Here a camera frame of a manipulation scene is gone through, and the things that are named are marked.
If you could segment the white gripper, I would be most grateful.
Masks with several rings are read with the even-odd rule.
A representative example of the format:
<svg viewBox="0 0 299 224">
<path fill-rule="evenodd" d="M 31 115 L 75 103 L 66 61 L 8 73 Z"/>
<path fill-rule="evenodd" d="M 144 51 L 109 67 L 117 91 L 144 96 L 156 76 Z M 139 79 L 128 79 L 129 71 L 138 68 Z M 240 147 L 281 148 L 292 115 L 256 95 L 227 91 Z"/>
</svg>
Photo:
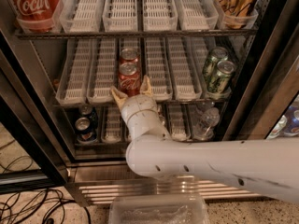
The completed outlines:
<svg viewBox="0 0 299 224">
<path fill-rule="evenodd" d="M 116 87 L 110 89 L 132 139 L 145 134 L 170 137 L 169 131 L 160 120 L 157 104 L 152 98 L 150 78 L 147 75 L 143 76 L 139 90 L 141 94 L 136 96 L 128 98 L 126 93 L 119 91 Z"/>
</svg>

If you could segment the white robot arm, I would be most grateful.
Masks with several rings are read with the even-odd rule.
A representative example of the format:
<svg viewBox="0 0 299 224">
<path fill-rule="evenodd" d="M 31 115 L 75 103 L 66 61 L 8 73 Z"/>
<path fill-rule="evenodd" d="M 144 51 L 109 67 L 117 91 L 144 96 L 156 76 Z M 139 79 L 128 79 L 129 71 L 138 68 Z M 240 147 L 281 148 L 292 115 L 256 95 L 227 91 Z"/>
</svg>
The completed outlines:
<svg viewBox="0 0 299 224">
<path fill-rule="evenodd" d="M 156 179 L 194 175 L 299 203 L 298 138 L 177 142 L 160 121 L 149 77 L 143 78 L 138 95 L 110 90 L 131 135 L 126 162 L 134 173 Z"/>
</svg>

